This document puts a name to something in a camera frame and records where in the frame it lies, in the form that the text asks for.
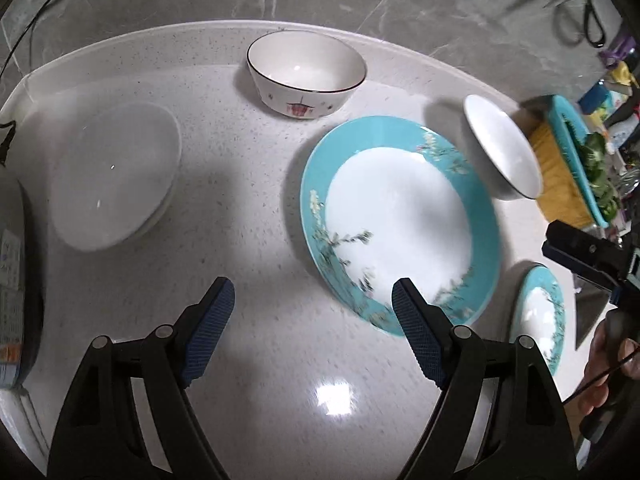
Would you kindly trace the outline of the person's right hand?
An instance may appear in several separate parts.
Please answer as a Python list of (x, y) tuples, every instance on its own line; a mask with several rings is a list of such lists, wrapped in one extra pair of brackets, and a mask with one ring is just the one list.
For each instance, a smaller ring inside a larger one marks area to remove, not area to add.
[(620, 367), (620, 370), (634, 380), (639, 379), (639, 344), (630, 338), (624, 339), (617, 350), (613, 363), (608, 359), (606, 351), (606, 323), (602, 321), (594, 332), (589, 350), (589, 359), (585, 367), (581, 386), (589, 384), (577, 398), (580, 414), (589, 415), (595, 408), (600, 408), (608, 398), (608, 375), (604, 372), (627, 356), (632, 358)]

